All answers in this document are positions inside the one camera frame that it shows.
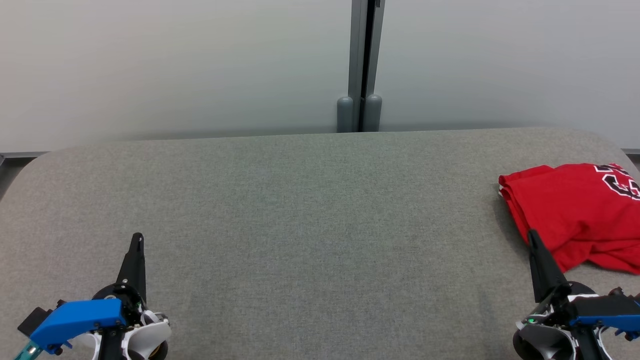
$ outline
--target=white partition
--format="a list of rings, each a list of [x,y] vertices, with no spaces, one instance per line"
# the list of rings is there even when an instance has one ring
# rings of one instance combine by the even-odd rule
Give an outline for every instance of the white partition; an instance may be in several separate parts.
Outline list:
[[[380,131],[563,126],[640,148],[640,2],[388,0]]]
[[[0,152],[334,132],[351,2],[4,0]]]

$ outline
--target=red fabric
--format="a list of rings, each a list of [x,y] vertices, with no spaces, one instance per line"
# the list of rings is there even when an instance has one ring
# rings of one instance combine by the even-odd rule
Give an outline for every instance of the red fabric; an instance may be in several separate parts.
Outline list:
[[[523,239],[537,230],[563,272],[588,260],[640,275],[640,186],[619,165],[543,165],[499,183]]]

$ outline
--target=logo on shirt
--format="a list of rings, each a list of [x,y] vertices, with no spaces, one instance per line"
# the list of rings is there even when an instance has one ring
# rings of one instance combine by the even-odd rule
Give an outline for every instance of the logo on shirt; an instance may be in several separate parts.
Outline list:
[[[622,196],[628,196],[634,200],[640,200],[640,186],[633,180],[629,173],[618,164],[594,165],[596,172],[606,172],[602,181],[607,186]]]

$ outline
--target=black strip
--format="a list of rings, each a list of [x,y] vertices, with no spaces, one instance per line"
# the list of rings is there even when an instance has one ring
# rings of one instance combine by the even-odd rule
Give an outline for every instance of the black strip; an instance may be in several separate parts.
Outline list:
[[[367,79],[369,78],[369,58],[371,57],[371,39],[373,38],[373,20],[376,15],[376,6],[380,6],[378,0],[367,0],[367,24],[364,38],[364,62],[362,64],[362,87],[360,88],[360,118],[358,119],[358,132],[362,132],[364,122],[364,102],[367,98]]]

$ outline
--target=gray partition foot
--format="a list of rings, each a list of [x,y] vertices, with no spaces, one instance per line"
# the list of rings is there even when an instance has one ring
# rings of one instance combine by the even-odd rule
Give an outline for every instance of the gray partition foot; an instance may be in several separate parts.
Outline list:
[[[362,117],[362,131],[378,131],[380,128],[380,111],[382,110],[382,98],[372,94],[364,101],[364,116]]]
[[[338,99],[338,132],[353,132],[353,99],[348,96]]]

